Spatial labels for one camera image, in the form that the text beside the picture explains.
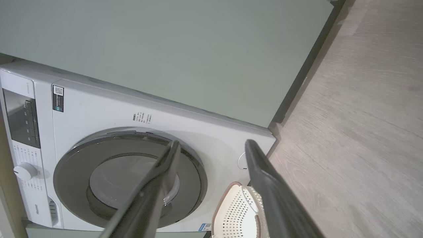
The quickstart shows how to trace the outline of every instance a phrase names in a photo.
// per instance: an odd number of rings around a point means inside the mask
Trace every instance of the label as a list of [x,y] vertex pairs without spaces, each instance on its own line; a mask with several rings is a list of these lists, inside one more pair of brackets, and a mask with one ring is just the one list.
[[152,116],[153,115],[145,113],[145,112],[137,112],[137,113],[134,113],[132,120],[137,122],[142,122],[145,124],[150,124]]
[[198,229],[198,231],[209,231],[212,230],[212,224],[211,223],[203,223],[200,227],[200,229]]
[[64,88],[53,85],[53,110],[63,112],[64,91]]

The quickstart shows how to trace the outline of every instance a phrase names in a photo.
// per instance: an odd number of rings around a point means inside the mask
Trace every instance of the button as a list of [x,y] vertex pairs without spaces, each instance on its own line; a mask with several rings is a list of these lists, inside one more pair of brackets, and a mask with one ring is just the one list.
[[32,118],[27,118],[25,120],[25,124],[27,125],[27,128],[34,129],[34,121],[32,120]]
[[38,138],[38,136],[35,136],[34,138],[35,138],[35,146],[36,147],[40,146],[40,139]]
[[28,120],[32,120],[32,112],[31,111],[23,111],[25,118]]
[[25,144],[27,144],[27,145],[29,145],[29,146],[36,146],[37,145],[37,142],[36,142],[36,139],[35,139],[35,137],[33,137],[33,136],[27,136],[27,143],[25,143]]
[[34,131],[34,129],[32,129],[32,128],[27,128],[27,129],[26,129],[26,132],[27,132],[27,136],[32,136],[32,137],[35,137],[35,131]]
[[32,103],[30,101],[25,101],[25,108],[27,111],[32,111]]

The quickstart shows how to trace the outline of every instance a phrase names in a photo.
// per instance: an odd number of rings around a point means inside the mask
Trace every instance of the wooden floor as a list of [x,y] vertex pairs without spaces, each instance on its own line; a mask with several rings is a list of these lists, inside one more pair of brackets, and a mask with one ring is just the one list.
[[270,159],[327,238],[423,237],[423,1],[348,1]]

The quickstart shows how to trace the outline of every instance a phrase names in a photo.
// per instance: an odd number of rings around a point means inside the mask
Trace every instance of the laundry basket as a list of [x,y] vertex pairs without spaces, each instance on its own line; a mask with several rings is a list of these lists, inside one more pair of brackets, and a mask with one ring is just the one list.
[[213,216],[213,238],[268,238],[261,196],[252,188],[233,182]]

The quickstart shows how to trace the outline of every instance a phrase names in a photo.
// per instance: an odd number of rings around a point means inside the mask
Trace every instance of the front-loading washing machine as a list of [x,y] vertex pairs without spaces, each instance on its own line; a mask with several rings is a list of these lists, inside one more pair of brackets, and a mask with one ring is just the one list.
[[245,141],[264,152],[275,141],[263,127],[29,61],[3,65],[0,80],[26,213],[46,227],[103,230],[179,140],[157,231],[209,230],[227,186],[249,182]]

